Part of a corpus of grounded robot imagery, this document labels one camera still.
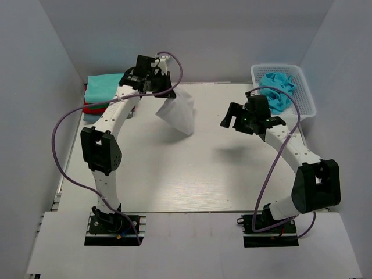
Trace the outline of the white t-shirt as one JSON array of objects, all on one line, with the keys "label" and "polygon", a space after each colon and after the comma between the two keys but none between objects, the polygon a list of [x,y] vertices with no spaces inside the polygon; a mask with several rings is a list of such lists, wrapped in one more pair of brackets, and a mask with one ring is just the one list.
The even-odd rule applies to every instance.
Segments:
[{"label": "white t-shirt", "polygon": [[190,136],[195,129],[194,98],[182,88],[175,88],[174,99],[166,99],[155,113],[177,131]]}]

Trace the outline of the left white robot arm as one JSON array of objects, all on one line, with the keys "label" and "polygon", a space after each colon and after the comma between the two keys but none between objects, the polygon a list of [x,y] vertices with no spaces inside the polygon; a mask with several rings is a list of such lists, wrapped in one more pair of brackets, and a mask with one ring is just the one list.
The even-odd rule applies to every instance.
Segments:
[{"label": "left white robot arm", "polygon": [[120,79],[116,93],[101,118],[80,133],[83,159],[92,172],[98,192],[98,201],[92,212],[103,217],[103,225],[111,232],[120,230],[123,225],[123,218],[115,213],[121,209],[116,170],[123,157],[117,137],[128,115],[143,96],[176,98],[167,68],[169,57],[167,52],[159,52],[155,57],[138,56],[136,65]]}]

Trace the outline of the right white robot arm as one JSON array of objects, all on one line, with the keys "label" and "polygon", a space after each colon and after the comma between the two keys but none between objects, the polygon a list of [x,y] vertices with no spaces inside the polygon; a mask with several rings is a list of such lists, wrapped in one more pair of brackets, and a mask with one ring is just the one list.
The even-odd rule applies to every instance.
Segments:
[{"label": "right white robot arm", "polygon": [[295,173],[288,197],[265,205],[261,214],[254,213],[253,232],[275,232],[292,217],[340,204],[338,163],[310,151],[282,118],[271,115],[265,96],[250,96],[244,105],[230,103],[220,125],[258,135],[278,152],[276,159],[283,158]]}]

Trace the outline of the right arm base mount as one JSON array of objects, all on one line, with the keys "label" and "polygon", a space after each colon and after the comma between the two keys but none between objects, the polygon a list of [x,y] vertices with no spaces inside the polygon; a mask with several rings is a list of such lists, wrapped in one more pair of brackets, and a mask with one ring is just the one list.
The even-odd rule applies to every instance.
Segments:
[{"label": "right arm base mount", "polygon": [[242,226],[245,248],[298,247],[297,229],[293,219],[274,220],[269,204],[263,207],[253,222],[253,213],[237,218]]}]

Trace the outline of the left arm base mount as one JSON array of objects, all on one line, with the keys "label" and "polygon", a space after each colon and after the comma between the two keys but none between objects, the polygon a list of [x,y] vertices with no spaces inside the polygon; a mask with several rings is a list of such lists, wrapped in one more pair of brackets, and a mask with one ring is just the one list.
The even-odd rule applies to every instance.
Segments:
[{"label": "left arm base mount", "polygon": [[145,236],[146,215],[104,213],[92,207],[85,233],[85,246],[139,247]]}]

